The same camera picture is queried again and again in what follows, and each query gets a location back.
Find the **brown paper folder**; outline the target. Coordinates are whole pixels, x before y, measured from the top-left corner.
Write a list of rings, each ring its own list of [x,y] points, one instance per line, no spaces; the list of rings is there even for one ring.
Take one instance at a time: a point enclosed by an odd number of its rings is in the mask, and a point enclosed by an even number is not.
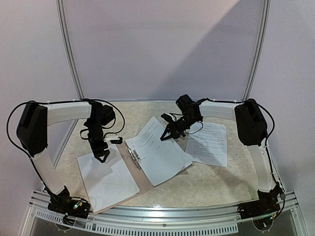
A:
[[[107,170],[96,185],[96,199],[91,200],[94,214],[123,204],[154,188],[144,172],[134,164],[128,148],[125,142],[110,146],[111,154],[104,163]]]

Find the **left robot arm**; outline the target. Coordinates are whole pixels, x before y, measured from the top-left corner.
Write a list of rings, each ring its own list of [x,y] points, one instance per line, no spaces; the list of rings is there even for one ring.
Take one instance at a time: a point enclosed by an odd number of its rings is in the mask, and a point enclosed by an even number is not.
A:
[[[85,120],[85,138],[91,147],[94,158],[104,163],[110,154],[108,142],[121,144],[120,128],[116,132],[103,131],[107,124],[116,122],[116,113],[121,111],[112,103],[101,99],[73,99],[54,102],[37,102],[30,100],[17,105],[24,107],[17,125],[16,136],[21,143],[17,145],[24,152],[44,184],[53,203],[62,213],[70,213],[73,202],[67,188],[62,183],[48,152],[48,127],[65,121]]]

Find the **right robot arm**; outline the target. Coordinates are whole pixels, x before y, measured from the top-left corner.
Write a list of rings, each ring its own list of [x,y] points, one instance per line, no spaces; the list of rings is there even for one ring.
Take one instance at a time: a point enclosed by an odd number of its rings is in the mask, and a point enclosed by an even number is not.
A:
[[[245,101],[219,101],[202,98],[194,101],[187,94],[176,100],[181,117],[174,120],[169,114],[161,117],[168,123],[160,140],[177,139],[185,136],[185,131],[193,124],[203,121],[205,117],[223,118],[236,122],[238,138],[245,145],[253,159],[258,177],[258,198],[254,210],[265,214],[270,210],[277,198],[285,199],[280,178],[273,171],[268,147],[271,135],[267,131],[267,122],[263,116],[266,112],[254,99]]]

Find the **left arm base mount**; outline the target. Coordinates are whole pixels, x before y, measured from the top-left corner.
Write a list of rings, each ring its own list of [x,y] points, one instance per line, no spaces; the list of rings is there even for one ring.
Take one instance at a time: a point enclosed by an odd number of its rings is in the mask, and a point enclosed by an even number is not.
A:
[[[48,210],[67,216],[87,219],[91,205],[83,198],[70,196],[51,196]]]

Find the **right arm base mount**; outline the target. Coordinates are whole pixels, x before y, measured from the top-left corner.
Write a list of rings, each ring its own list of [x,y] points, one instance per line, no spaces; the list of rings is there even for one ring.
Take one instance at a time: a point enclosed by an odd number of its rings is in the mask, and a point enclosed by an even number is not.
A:
[[[258,216],[270,216],[270,220],[275,220],[283,211],[285,199],[280,206],[278,198],[262,198],[252,202],[246,202],[238,205],[237,212],[241,219],[254,218]]]

